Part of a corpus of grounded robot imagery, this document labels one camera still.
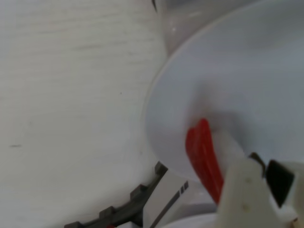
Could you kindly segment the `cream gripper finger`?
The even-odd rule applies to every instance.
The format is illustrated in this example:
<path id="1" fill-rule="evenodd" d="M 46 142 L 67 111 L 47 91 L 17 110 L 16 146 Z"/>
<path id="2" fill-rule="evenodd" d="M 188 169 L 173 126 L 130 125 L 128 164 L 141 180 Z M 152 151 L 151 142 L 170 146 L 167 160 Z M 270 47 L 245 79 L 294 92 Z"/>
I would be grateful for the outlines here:
<path id="1" fill-rule="evenodd" d="M 230 165 L 217 211 L 219 228 L 288 228 L 293 211 L 280 209 L 263 178 L 263 166 L 252 157 Z"/>
<path id="2" fill-rule="evenodd" d="M 304 220 L 304 164 L 271 160 L 265 178 L 279 208 L 290 207 L 298 221 Z"/>

